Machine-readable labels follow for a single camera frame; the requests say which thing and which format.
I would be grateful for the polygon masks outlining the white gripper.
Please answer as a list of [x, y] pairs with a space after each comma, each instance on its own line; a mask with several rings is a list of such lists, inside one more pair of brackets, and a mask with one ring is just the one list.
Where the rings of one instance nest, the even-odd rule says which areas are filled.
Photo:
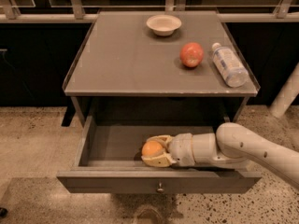
[[163, 152], [157, 156], [142, 156], [142, 161], [148, 166], [164, 168], [172, 164], [180, 167], [195, 165], [190, 133], [178, 134], [174, 138], [171, 135], [156, 135], [148, 138], [147, 141], [160, 143], [164, 148], [168, 148], [170, 153]]

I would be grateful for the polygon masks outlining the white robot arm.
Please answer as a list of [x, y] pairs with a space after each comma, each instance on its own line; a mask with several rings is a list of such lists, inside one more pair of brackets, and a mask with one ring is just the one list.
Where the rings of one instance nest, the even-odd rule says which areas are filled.
[[273, 143], [246, 127], [225, 122], [214, 133], [157, 135], [147, 139], [141, 159], [151, 167], [210, 164], [237, 168], [254, 161], [299, 187], [299, 153]]

